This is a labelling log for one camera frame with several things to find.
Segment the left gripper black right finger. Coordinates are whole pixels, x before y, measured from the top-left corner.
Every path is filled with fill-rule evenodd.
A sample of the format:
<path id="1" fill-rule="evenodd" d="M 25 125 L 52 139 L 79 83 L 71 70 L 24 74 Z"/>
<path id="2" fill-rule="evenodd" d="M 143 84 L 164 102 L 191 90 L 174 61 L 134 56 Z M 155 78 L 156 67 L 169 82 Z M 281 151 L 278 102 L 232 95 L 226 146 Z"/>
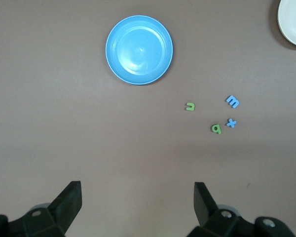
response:
<path id="1" fill-rule="evenodd" d="M 194 211 L 199 222 L 190 237 L 294 237 L 292 230 L 272 217 L 246 221 L 228 208 L 219 208 L 203 182 L 194 183 Z"/>

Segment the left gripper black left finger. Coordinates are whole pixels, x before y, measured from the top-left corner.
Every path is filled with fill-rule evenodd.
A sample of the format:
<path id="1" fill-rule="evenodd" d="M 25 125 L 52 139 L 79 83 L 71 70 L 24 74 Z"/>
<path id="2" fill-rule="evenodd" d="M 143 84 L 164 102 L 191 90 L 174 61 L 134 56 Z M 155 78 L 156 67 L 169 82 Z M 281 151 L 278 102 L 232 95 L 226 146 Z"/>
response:
<path id="1" fill-rule="evenodd" d="M 71 181 L 47 207 L 9 222 L 0 214 L 0 237 L 64 237 L 82 207 L 80 181 Z"/>

